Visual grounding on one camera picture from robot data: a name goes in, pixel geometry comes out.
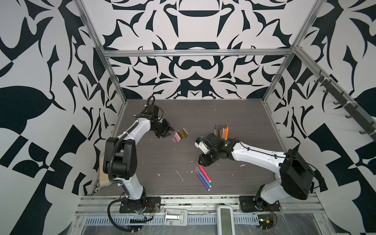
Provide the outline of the orange marker pen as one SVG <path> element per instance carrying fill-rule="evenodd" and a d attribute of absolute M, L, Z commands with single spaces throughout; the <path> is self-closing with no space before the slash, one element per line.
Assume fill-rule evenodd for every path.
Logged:
<path fill-rule="evenodd" d="M 228 135 L 229 135 L 229 126 L 226 127 L 226 133 L 225 133 L 225 139 L 228 140 Z"/>

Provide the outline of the red marker pen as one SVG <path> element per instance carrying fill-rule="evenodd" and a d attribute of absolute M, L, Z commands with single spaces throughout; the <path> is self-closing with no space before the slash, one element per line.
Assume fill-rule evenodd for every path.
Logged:
<path fill-rule="evenodd" d="M 204 177 L 207 179 L 207 181 L 210 183 L 211 182 L 211 179 L 210 177 L 208 176 L 208 174 L 206 173 L 206 171 L 204 170 L 204 168 L 200 165 L 199 166 L 199 169 L 200 171 L 203 173 Z"/>

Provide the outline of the purple marker pen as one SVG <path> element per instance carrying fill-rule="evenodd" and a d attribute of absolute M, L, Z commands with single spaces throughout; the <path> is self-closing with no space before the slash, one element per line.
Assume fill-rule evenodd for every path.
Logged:
<path fill-rule="evenodd" d="M 194 172 L 198 176 L 199 180 L 204 185 L 204 187 L 206 188 L 206 190 L 210 191 L 211 190 L 210 186 L 206 183 L 205 179 L 201 176 L 201 174 L 196 169 L 194 170 Z"/>

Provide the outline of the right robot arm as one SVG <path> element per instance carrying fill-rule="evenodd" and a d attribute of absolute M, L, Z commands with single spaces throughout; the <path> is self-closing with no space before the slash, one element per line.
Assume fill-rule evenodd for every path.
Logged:
<path fill-rule="evenodd" d="M 198 137 L 194 145 L 202 152 L 198 160 L 201 166 L 210 166 L 219 159 L 229 159 L 253 164 L 275 174 L 275 181 L 260 186 L 251 200 L 252 211 L 265 210 L 287 197 L 299 200 L 308 198 L 314 172 L 296 150 L 265 150 L 247 145 L 238 139 L 223 140 L 213 133 L 205 138 Z"/>

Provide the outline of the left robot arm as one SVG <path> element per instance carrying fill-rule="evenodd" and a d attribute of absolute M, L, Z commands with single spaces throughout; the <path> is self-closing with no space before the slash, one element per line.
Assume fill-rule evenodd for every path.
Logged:
<path fill-rule="evenodd" d="M 118 137 L 109 138 L 105 144 L 102 170 L 111 184 L 119 184 L 125 192 L 125 202 L 132 210 L 146 205 L 146 190 L 137 175 L 137 144 L 149 131 L 157 138 L 166 138 L 174 129 L 160 115 L 162 110 L 154 104 L 155 96 L 147 99 L 144 109 L 134 116 L 135 121 Z"/>

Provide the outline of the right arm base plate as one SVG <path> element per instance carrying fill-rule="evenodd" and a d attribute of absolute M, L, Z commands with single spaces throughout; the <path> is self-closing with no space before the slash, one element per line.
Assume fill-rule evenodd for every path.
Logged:
<path fill-rule="evenodd" d="M 279 201 L 274 204 L 268 204 L 263 199 L 255 199 L 255 196 L 240 196 L 240 209 L 242 212 L 279 212 Z"/>

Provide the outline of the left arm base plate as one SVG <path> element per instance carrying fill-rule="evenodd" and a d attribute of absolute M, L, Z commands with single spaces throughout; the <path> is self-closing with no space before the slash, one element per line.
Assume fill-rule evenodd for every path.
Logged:
<path fill-rule="evenodd" d="M 153 213 L 160 210 L 161 197 L 144 197 L 139 200 L 123 199 L 120 206 L 120 213 Z"/>

